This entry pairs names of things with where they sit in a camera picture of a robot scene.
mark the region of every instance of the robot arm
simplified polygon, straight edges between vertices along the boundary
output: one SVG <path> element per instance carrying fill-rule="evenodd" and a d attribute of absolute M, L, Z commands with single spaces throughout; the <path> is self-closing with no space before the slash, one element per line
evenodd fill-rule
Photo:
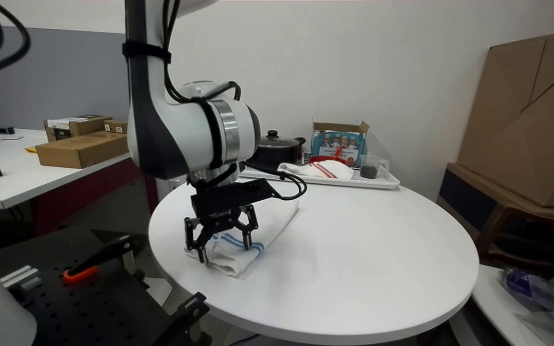
<path fill-rule="evenodd" d="M 216 0 L 182 0 L 180 16 Z M 164 5 L 128 0 L 128 43 L 162 49 Z M 130 151 L 136 164 L 161 179 L 247 162 L 259 147 L 257 114 L 238 101 L 170 105 L 164 87 L 164 55 L 128 55 Z"/>

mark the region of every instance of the white wall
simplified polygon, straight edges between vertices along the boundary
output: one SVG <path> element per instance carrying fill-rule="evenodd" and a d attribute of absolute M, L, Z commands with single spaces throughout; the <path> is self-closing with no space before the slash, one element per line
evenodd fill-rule
<path fill-rule="evenodd" d="M 124 31 L 124 0 L 9 0 L 34 28 Z M 554 33 L 554 0 L 232 0 L 182 22 L 176 81 L 236 80 L 264 130 L 372 126 L 372 149 L 436 197 L 490 47 Z"/>

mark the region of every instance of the small box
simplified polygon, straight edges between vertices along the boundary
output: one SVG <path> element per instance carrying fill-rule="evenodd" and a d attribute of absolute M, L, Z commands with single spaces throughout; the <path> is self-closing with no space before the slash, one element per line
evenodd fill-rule
<path fill-rule="evenodd" d="M 554 208 L 554 35 L 490 51 L 459 164 Z"/>
<path fill-rule="evenodd" d="M 91 133 L 37 147 L 43 166 L 89 168 L 128 153 L 126 135 Z"/>
<path fill-rule="evenodd" d="M 314 124 L 313 156 L 339 158 L 361 168 L 368 154 L 368 124 Z"/>
<path fill-rule="evenodd" d="M 80 116 L 80 118 L 61 118 L 61 120 L 47 120 L 45 130 L 49 143 L 82 137 L 89 133 L 105 131 L 105 124 L 112 118 L 105 116 Z"/>
<path fill-rule="evenodd" d="M 128 133 L 128 124 L 126 122 L 109 120 L 109 122 L 105 122 L 105 131 L 107 133 L 126 135 Z"/>

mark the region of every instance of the round white table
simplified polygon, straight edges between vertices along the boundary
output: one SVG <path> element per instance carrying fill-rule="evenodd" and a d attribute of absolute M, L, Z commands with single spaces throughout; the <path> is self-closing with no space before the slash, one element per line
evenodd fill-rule
<path fill-rule="evenodd" d="M 307 345 L 401 341 L 451 320 L 478 281 L 470 235 L 432 201 L 320 185 L 259 264 L 226 278 L 186 254 L 189 195 L 180 187 L 157 208 L 151 249 L 170 279 L 251 333 Z"/>

